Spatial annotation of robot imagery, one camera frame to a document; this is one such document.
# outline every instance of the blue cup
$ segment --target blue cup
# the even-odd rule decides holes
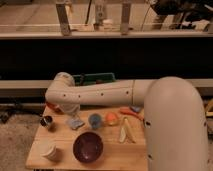
[[[94,129],[94,130],[100,128],[102,125],[102,118],[97,113],[90,115],[88,121],[89,121],[89,124],[91,125],[92,129]]]

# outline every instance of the black wall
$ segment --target black wall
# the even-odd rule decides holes
[[[0,40],[2,80],[114,72],[116,78],[213,77],[212,38]]]

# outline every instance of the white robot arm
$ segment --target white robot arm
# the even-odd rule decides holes
[[[197,90],[183,79],[165,77],[74,87],[71,75],[59,73],[46,92],[46,100],[60,107],[144,105],[149,171],[208,170],[204,106]]]

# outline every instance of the wooden tabletop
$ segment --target wooden tabletop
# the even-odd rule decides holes
[[[126,139],[124,143],[119,143],[120,124],[118,126],[106,126],[96,131],[91,130],[88,124],[88,116],[99,113],[103,119],[107,112],[115,112],[121,122],[123,117],[128,117],[133,129],[136,143]],[[85,125],[77,131],[72,130],[66,124],[70,118],[66,114],[56,114],[46,107],[44,115],[51,115],[54,121],[54,130],[48,131],[39,126],[31,150],[29,152],[26,167],[29,169],[64,169],[64,170],[140,170],[147,171],[146,145],[142,123],[127,115],[119,114],[118,108],[97,108],[81,110],[80,118]],[[72,147],[75,139],[82,133],[93,131],[100,135],[103,140],[104,150],[101,157],[93,163],[80,163],[73,155]],[[50,161],[40,155],[39,143],[44,139],[51,139],[57,148],[57,161]]]

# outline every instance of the maroon bowl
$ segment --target maroon bowl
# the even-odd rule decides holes
[[[101,137],[93,132],[86,132],[77,137],[73,144],[75,158],[82,163],[97,160],[103,152]]]

